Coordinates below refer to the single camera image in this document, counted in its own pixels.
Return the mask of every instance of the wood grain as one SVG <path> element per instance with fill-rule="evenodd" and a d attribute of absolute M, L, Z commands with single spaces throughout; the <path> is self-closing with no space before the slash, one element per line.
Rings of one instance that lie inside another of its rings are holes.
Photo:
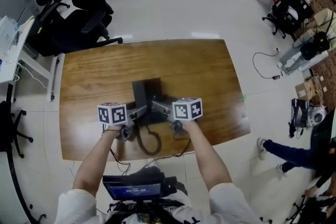
<path fill-rule="evenodd" d="M 161 78 L 163 94 L 203 101 L 199 125 L 212 145 L 250 132 L 237 75 L 223 40 L 161 40 L 114 45 L 66 54 L 60 93 L 63 159 L 82 161 L 101 136 L 97 105 L 134 101 L 132 81 Z M 150 126 L 159 133 L 156 157 L 180 153 L 187 141 L 176 141 L 167 123 Z M 156 140 L 141 129 L 149 151 Z M 136 139 L 114 141 L 123 160 L 149 158 Z"/>

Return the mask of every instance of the monitor screen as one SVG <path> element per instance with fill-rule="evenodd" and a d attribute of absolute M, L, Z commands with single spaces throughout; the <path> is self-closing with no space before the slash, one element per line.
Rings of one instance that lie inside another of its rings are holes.
<path fill-rule="evenodd" d="M 140 185 L 140 186 L 109 186 L 112 196 L 121 199 L 133 199 L 144 196 L 155 196 L 161 192 L 161 184 Z"/>

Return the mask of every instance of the cardboard box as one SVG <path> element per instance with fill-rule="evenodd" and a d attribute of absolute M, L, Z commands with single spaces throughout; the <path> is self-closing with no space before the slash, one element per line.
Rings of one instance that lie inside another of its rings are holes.
<path fill-rule="evenodd" d="M 315 87 L 313 85 L 313 79 L 314 78 L 311 78 L 305 81 L 304 83 L 295 86 L 298 99 L 309 101 L 315 96 Z"/>

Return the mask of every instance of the white tiled floor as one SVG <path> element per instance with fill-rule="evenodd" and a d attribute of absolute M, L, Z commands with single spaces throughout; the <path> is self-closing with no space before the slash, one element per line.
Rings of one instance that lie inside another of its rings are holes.
<path fill-rule="evenodd" d="M 240 187 L 256 214 L 273 218 L 282 223 L 291 210 L 291 204 L 303 193 L 312 172 L 294 169 L 289 178 L 279 179 L 275 167 L 281 163 L 269 155 L 261 162 L 257 158 L 256 139 L 260 136 L 277 142 L 309 147 L 310 135 L 297 140 L 288 138 L 290 100 L 296 97 L 294 86 L 303 81 L 300 73 L 280 80 L 262 79 L 254 70 L 252 56 L 261 51 L 280 54 L 292 44 L 289 37 L 271 34 L 270 24 L 261 17 L 269 11 L 267 0 L 107 0 L 114 9 L 110 36 L 123 36 L 125 41 L 174 39 L 174 38 L 220 38 L 224 39 L 233 60 L 241 90 L 246 95 L 247 115 L 251 133 L 233 141 L 215 146 L 226 163 L 233 181 Z M 62 7 L 62 15 L 68 16 L 74 9 Z M 278 56 L 270 58 L 258 55 L 256 66 L 266 76 L 274 76 Z M 71 188 L 73 176 L 81 162 L 65 161 L 61 156 L 59 137 L 59 91 L 63 57 L 57 67 L 55 100 L 45 101 L 46 91 L 37 81 L 22 71 L 17 85 L 15 110 L 24 109 L 23 132 L 34 138 L 30 144 L 22 141 L 24 159 L 15 154 L 19 182 L 28 204 L 33 204 L 33 215 L 46 213 L 43 223 L 53 223 L 58 196 Z M 1 93 L 6 86 L 1 85 Z M 132 172 L 140 169 L 147 160 L 132 162 Z M 0 155 L 1 171 L 8 169 L 6 156 Z M 195 208 L 209 211 L 208 195 L 199 174 L 194 154 L 181 158 L 159 161 L 167 176 L 176 176 L 186 185 Z M 114 162 L 109 162 L 105 174 L 121 174 Z M 8 174 L 1 172 L 0 219 L 3 223 L 23 223 Z M 98 191 L 98 209 L 106 211 L 111 198 L 101 185 Z"/>

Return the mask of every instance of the person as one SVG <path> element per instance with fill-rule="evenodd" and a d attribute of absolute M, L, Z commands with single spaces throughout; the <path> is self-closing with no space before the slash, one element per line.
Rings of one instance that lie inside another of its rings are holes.
<path fill-rule="evenodd" d="M 305 192 L 305 196 L 312 197 L 322 185 L 336 172 L 336 138 L 334 137 L 326 148 L 321 150 L 304 150 L 277 144 L 272 140 L 258 138 L 258 154 L 261 160 L 265 159 L 267 152 L 282 158 L 286 162 L 277 166 L 277 171 L 288 177 L 287 172 L 294 167 L 303 167 L 306 169 L 322 171 L 321 178 L 316 185 Z"/>
<path fill-rule="evenodd" d="M 326 32 L 331 20 L 332 11 L 328 8 L 316 13 L 314 15 L 314 20 L 309 23 L 306 28 L 308 29 L 305 33 L 303 33 L 292 45 L 292 48 L 287 50 L 285 54 L 280 58 L 277 63 L 278 68 L 281 69 L 281 74 L 283 76 L 290 75 L 302 64 L 307 61 L 303 58 L 302 55 L 296 57 L 295 55 L 300 52 L 301 46 L 306 42 L 311 42 L 313 37 L 318 32 Z M 336 13 L 333 15 L 333 20 L 331 21 L 331 25 L 329 31 L 327 33 L 329 39 L 336 37 Z M 332 51 L 336 47 L 336 39 L 333 39 L 330 42 L 329 51 Z M 290 59 L 294 61 L 292 65 L 288 66 L 287 63 Z"/>
<path fill-rule="evenodd" d="M 184 204 L 179 207 L 165 208 L 176 220 L 169 224 L 261 224 L 244 199 L 242 191 L 232 183 L 224 162 L 212 148 L 197 123 L 183 122 L 183 128 L 189 134 L 194 146 L 199 171 L 209 191 L 209 205 L 212 214 L 192 209 L 190 199 L 178 190 L 176 194 L 165 197 Z M 119 134 L 119 129 L 119 127 L 112 126 L 104 132 L 79 167 L 72 190 L 60 195 L 55 224 L 108 223 L 109 218 L 115 214 L 115 211 L 112 211 L 108 215 L 97 215 L 96 195 L 109 150 L 113 140 Z M 165 219 L 144 222 L 144 218 L 140 218 L 138 214 L 130 215 L 119 223 L 168 224 Z"/>

